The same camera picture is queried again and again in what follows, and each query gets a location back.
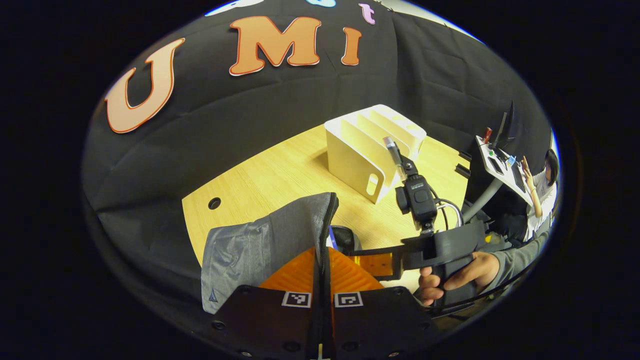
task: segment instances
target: white desk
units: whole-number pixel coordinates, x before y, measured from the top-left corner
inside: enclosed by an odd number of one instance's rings
[[[480,147],[480,155],[482,156],[482,161],[484,164],[484,169],[491,174],[494,179],[484,191],[482,195],[476,200],[476,202],[471,206],[464,214],[462,214],[462,221],[467,222],[471,219],[486,203],[495,195],[502,184],[506,184],[511,190],[513,190],[516,194],[518,194],[526,203],[530,206],[533,206],[533,202],[531,201],[531,196],[527,192],[523,192],[522,189],[516,185],[515,180],[513,179],[513,173],[511,171],[511,167],[506,166],[506,164],[502,164],[500,159],[495,155],[495,151],[493,155],[489,155],[489,145],[483,145],[483,140],[480,136],[476,136],[476,142]],[[493,165],[489,163],[488,158],[493,158],[498,163],[498,166],[502,170],[504,174],[500,174],[493,168]],[[520,172],[520,176],[522,177],[522,182],[526,184],[524,177],[524,172],[522,171],[522,167],[518,167],[518,171]]]

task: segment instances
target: dark hair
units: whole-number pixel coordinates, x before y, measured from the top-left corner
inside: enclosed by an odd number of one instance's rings
[[[545,161],[549,163],[549,168],[551,169],[551,180],[549,181],[549,186],[553,185],[556,179],[558,178],[558,172],[560,170],[560,164],[558,162],[558,157],[553,149],[547,150],[547,154],[545,155]]]

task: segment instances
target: orange letter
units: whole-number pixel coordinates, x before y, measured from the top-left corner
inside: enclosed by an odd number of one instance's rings
[[[293,53],[287,58],[289,65],[319,63],[316,31],[320,25],[320,20],[297,17],[281,33],[266,16],[245,17],[232,22],[230,27],[238,29],[238,55],[236,63],[229,68],[229,74],[240,76],[262,70],[264,61],[258,58],[258,46],[276,67],[280,66],[291,45]]]
[[[358,41],[362,37],[362,33],[351,28],[342,30],[347,34],[347,40],[346,44],[344,44],[344,56],[340,60],[345,65],[358,65],[360,62],[360,59],[358,59]]]
[[[166,104],[173,91],[173,53],[184,38],[163,46],[151,54],[145,63],[151,63],[151,94],[142,104],[131,107],[127,84],[136,68],[127,71],[107,93],[107,119],[111,130],[128,133],[151,119]]]

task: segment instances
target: table surface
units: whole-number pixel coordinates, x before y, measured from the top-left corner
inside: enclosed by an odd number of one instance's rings
[[[411,214],[403,215],[397,207],[393,189],[373,204],[333,176],[327,161],[326,130],[320,125],[236,165],[185,197],[184,218],[200,265],[211,229],[253,222],[296,199],[324,192],[335,192],[340,201],[332,225],[354,230],[365,250],[402,245],[401,239],[418,235]],[[428,136],[415,161],[436,193],[461,208],[467,179],[455,171],[458,163],[469,167],[458,151]],[[220,206],[211,210],[209,202],[215,197]],[[455,210],[445,208],[445,212],[449,227],[454,227]],[[445,229],[441,211],[435,228]],[[417,270],[409,270],[403,279],[389,283],[417,287],[418,276]]]
[[[526,201],[526,203],[529,206],[533,206],[533,202],[531,200],[531,196],[528,193],[523,192],[522,189],[520,189],[518,187],[518,185],[516,185],[516,181],[513,179],[513,171],[511,170],[511,167],[506,166],[506,164],[502,164],[502,162],[500,162],[500,159],[498,159],[498,157],[496,156],[495,151],[493,152],[493,155],[489,155],[488,145],[482,145],[482,144],[484,144],[484,142],[483,142],[483,139],[480,136],[476,136],[476,142],[477,142],[478,146],[480,147],[480,154],[482,155],[484,169],[489,174],[491,174],[493,177],[495,177],[496,179],[502,181],[511,190],[513,190],[516,194],[518,194],[524,201]],[[500,169],[502,170],[504,175],[500,175],[497,171],[495,171],[495,169],[493,168],[493,165],[491,165],[489,163],[488,158],[495,159],[495,161],[500,166]],[[522,171],[521,167],[518,167],[518,171],[520,172],[520,176],[522,177],[522,183],[525,184],[525,188],[526,188],[527,182],[525,181],[524,172]]]

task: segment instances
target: finger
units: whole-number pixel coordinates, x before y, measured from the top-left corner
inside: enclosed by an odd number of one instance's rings
[[[438,288],[427,288],[422,290],[422,298],[424,300],[428,299],[439,299],[444,295],[444,291]]]
[[[429,276],[431,275],[432,272],[433,272],[433,268],[430,266],[427,266],[426,268],[420,269],[420,276]]]
[[[420,277],[420,279],[418,280],[418,284],[421,289],[435,288],[436,286],[440,285],[440,277],[437,275]]]
[[[445,290],[457,289],[468,282],[484,275],[488,269],[480,259],[473,260],[469,265],[456,272],[447,282],[444,283]]]

